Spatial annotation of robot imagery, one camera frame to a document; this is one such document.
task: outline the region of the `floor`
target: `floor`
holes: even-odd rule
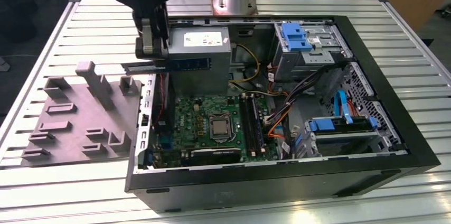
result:
[[[32,20],[38,30],[36,37],[22,43],[12,44],[0,36],[0,57],[10,65],[8,72],[0,72],[0,124],[14,102],[36,58],[68,3],[68,0],[34,1],[38,5],[38,11],[32,15]],[[451,70],[451,17],[443,19],[439,14],[435,14],[419,31],[419,35],[421,38],[435,39],[431,50],[448,70]]]

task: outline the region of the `black cable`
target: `black cable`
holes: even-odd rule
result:
[[[281,107],[281,109],[278,111],[276,111],[274,113],[272,113],[268,116],[268,120],[272,120],[274,117],[277,117],[278,114],[281,114],[290,106],[290,104],[293,103],[293,101],[296,100],[296,96],[298,94],[301,94],[308,88],[310,88],[320,76],[322,75],[322,73],[328,72],[332,69],[336,68],[341,68],[348,64],[348,61],[341,61],[338,63],[334,64],[329,64],[326,66],[322,66],[320,69],[317,69],[309,76],[306,76],[296,85],[296,87],[293,88],[293,90],[289,92],[285,100],[284,100],[284,105]]]

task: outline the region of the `slotted metal surface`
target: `slotted metal surface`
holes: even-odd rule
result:
[[[46,94],[45,77],[65,76],[92,60],[109,81],[134,62],[130,10],[114,0],[69,3],[30,77],[0,128],[0,222],[445,223],[451,212],[451,88],[448,73],[389,4],[377,0],[257,0],[260,15],[346,15],[437,154],[441,165],[360,197],[158,216],[125,194],[126,160],[20,168],[20,154]],[[170,15],[210,15],[209,0],[170,0]]]

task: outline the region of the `cable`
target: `cable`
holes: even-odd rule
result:
[[[270,127],[269,131],[268,131],[268,137],[270,137],[270,135],[276,135],[276,134],[272,134],[277,124],[281,122],[282,118],[286,116],[288,112],[289,112],[290,108],[285,111],[285,113],[278,117],[276,123],[273,124],[273,126]]]
[[[254,63],[256,63],[256,72],[254,74],[246,78],[246,79],[242,79],[242,80],[229,80],[229,82],[246,82],[249,80],[252,80],[260,73],[260,62],[258,62],[258,59],[256,58],[254,54],[252,53],[252,51],[241,44],[236,44],[236,46],[241,47],[246,53],[252,56],[252,58],[254,59]]]
[[[242,78],[246,79],[246,74],[245,74],[245,69],[242,69]],[[248,82],[248,84],[250,84],[250,86],[253,87],[254,90],[258,90],[257,86],[254,85],[254,83],[252,81]]]
[[[234,82],[229,82],[229,84],[232,84],[242,92],[256,93],[256,94],[261,94],[261,95],[265,95],[265,96],[277,96],[274,94],[268,94],[268,93],[264,93],[261,91],[253,91],[253,90],[245,89],[238,84],[236,84]]]
[[[269,93],[269,94],[282,94],[284,96],[288,95],[288,93],[286,93],[285,91],[281,91],[281,92],[273,92],[273,91],[270,90],[270,87],[272,87],[272,81],[268,83],[268,93]]]
[[[310,88],[314,84],[316,81],[318,80],[320,76],[322,75],[322,73],[325,73],[328,70],[330,69],[336,69],[340,68],[342,66],[345,66],[348,64],[348,61],[341,61],[338,63],[334,64],[329,64],[326,66],[322,66],[320,69],[317,69],[309,76],[306,76],[294,86],[293,90],[289,92],[285,100],[284,100],[284,105],[281,107],[281,109],[278,109],[278,111],[276,111],[274,113],[272,113],[266,120],[272,120],[278,114],[282,113],[282,111],[290,106],[290,104],[293,103],[293,101],[296,100],[296,96],[298,94],[301,94],[308,88]]]

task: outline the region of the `green motherboard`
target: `green motherboard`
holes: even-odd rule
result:
[[[268,114],[268,106],[264,96],[254,99],[258,116]],[[210,136],[212,118],[226,117],[229,121],[230,137],[225,140],[214,140]],[[265,145],[265,152],[250,156],[245,149],[245,137],[242,132],[238,97],[196,97],[176,99],[176,119],[172,134],[172,149],[233,147],[241,150],[240,162],[276,160],[274,144]]]

